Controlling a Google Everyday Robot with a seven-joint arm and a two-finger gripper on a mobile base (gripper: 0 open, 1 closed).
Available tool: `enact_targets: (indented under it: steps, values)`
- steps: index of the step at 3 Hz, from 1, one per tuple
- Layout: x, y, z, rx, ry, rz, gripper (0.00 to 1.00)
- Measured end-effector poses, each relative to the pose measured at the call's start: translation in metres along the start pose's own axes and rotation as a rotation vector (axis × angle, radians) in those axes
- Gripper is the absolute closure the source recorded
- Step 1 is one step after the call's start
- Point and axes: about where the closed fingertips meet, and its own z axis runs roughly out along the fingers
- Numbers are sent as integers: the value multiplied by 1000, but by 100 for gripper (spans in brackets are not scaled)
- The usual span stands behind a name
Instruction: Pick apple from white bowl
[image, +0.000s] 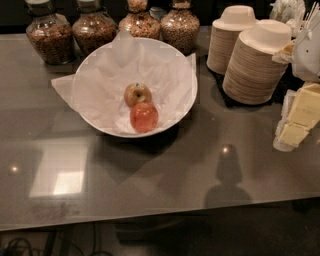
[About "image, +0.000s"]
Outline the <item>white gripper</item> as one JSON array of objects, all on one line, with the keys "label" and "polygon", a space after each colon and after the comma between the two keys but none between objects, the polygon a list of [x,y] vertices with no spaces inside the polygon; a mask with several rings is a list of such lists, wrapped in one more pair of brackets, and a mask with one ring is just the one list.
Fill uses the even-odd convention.
[{"label": "white gripper", "polygon": [[272,60],[280,64],[292,62],[295,77],[303,81],[297,91],[288,90],[283,101],[273,147],[290,152],[298,148],[320,121],[320,24],[304,29],[296,40],[278,50]]}]

